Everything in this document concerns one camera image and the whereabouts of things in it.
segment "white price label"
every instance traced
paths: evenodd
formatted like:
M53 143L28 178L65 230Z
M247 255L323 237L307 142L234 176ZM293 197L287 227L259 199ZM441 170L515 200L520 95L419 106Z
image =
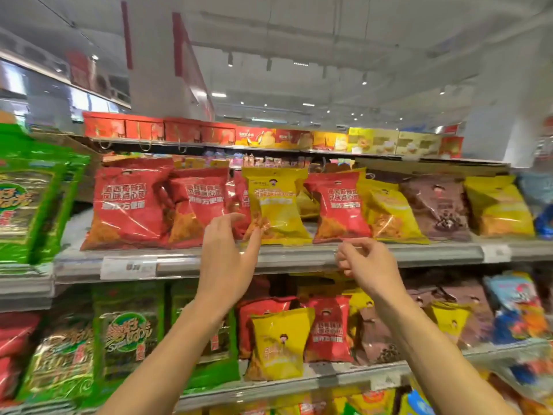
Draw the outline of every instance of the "white price label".
M399 373L389 373L372 376L370 378L370 389L374 391L391 389L402 385L402 375Z
M510 262L513 252L508 244L482 244L484 263Z
M104 258L100 267L100 279L105 280L155 278L155 276L155 258L151 261L141 258Z

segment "white ceiling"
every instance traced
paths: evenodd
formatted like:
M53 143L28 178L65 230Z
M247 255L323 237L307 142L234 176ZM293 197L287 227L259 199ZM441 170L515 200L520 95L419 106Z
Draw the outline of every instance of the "white ceiling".
M62 58L96 54L124 76L120 1L0 0L0 27ZM213 99L218 115L430 127L466 117L482 42L552 0L182 1L207 88L227 94Z

